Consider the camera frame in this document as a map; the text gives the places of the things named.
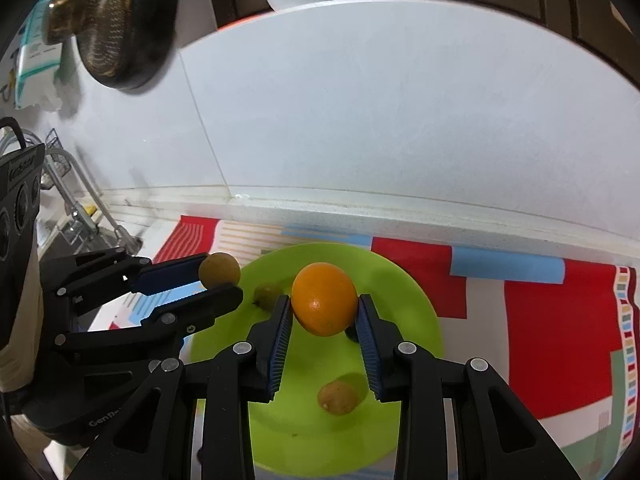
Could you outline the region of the metal colander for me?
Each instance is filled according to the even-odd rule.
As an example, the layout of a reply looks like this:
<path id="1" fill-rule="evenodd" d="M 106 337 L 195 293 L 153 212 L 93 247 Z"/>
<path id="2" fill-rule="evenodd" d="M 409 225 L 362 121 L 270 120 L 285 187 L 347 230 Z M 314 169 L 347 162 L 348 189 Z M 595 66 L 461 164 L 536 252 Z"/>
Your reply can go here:
<path id="1" fill-rule="evenodd" d="M 42 38 L 76 40 L 85 69 L 118 90 L 134 90 L 163 67 L 174 38 L 178 0 L 47 0 Z"/>

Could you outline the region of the yellow-brown round fruit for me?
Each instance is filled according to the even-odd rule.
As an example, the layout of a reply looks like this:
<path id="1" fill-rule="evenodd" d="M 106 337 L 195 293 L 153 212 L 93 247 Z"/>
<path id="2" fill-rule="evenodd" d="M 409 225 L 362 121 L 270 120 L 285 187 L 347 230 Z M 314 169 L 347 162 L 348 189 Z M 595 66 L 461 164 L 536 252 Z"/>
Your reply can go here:
<path id="1" fill-rule="evenodd" d="M 342 416 L 351 413 L 361 402 L 358 390 L 349 382 L 337 379 L 320 388 L 317 402 L 323 411 Z"/>

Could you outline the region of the teal white paper pack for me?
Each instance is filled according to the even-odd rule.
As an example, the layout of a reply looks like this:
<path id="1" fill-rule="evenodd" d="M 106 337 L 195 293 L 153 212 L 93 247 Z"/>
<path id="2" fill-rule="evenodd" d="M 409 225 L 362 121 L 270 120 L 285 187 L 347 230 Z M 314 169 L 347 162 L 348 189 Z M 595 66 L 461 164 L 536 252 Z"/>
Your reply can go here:
<path id="1" fill-rule="evenodd" d="M 29 13 L 21 36 L 15 71 L 14 103 L 18 110 L 39 106 L 54 112 L 62 106 L 55 76 L 62 62 L 62 44 L 43 40 L 44 11 L 50 0 L 39 0 Z"/>

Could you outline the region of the small orange tangerine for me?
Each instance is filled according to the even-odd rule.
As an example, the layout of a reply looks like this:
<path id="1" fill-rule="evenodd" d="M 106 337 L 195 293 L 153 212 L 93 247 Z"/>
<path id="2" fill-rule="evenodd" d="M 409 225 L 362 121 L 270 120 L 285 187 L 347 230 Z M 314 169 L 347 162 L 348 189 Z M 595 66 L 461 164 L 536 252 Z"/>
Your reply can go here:
<path id="1" fill-rule="evenodd" d="M 358 295 L 341 268 L 315 262 L 297 273 L 291 304 L 297 321 L 307 332 L 329 337 L 344 332 L 355 321 Z"/>

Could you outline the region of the dark purple plum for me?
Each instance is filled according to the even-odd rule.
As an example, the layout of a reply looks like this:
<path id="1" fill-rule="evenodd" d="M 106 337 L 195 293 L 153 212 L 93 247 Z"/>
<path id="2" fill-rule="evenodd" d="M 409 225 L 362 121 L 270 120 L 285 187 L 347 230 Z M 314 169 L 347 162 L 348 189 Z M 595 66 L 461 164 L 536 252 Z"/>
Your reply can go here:
<path id="1" fill-rule="evenodd" d="M 348 326 L 345 330 L 345 335 L 350 341 L 356 342 L 356 344 L 358 344 L 359 338 L 355 325 Z"/>

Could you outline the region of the green plate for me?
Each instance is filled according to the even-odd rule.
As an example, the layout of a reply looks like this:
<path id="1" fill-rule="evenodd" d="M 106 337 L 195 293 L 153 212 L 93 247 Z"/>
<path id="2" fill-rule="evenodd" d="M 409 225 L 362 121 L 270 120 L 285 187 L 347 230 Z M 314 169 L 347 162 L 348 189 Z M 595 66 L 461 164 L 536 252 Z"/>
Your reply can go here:
<path id="1" fill-rule="evenodd" d="M 378 315 L 395 323 L 408 341 L 442 356 L 442 333 L 431 301 L 414 279 L 395 263 L 358 247 L 312 243 L 281 248 L 244 266 L 240 281 L 244 300 L 232 313 L 195 334 L 188 359 L 204 361 L 244 339 L 266 319 L 253 304 L 263 284 L 291 289 L 297 273 L 309 263 L 328 262 L 352 280 L 357 292 L 372 297 Z M 380 403 L 367 394 L 349 414 L 335 416 L 317 401 L 320 389 L 344 375 L 364 372 L 360 348 L 345 334 L 317 337 L 292 327 L 280 390 L 268 404 L 252 403 L 250 440 L 256 474 L 284 479 L 364 478 L 366 468 L 395 451 L 400 406 Z"/>

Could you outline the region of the colourful patterned tablecloth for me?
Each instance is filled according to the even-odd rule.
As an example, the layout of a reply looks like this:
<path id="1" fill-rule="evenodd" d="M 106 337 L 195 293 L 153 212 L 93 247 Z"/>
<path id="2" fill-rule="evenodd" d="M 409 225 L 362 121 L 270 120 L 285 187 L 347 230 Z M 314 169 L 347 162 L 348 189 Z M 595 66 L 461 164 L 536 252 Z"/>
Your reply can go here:
<path id="1" fill-rule="evenodd" d="M 418 243 L 301 223 L 180 214 L 134 217 L 143 255 L 223 250 L 250 263 L 311 242 L 389 258 L 422 288 L 447 359 L 486 359 L 548 429 L 582 478 L 601 479 L 639 433 L 639 267 Z"/>

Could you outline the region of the yellowish round fruit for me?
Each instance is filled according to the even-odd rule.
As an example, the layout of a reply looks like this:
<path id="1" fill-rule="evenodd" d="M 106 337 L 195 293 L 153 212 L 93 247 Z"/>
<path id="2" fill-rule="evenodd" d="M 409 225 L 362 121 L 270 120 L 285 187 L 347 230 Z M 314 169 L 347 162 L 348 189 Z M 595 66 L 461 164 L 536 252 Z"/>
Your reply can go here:
<path id="1" fill-rule="evenodd" d="M 241 268 L 232 255 L 214 252 L 198 267 L 198 279 L 206 289 L 222 285 L 237 285 L 241 279 Z"/>

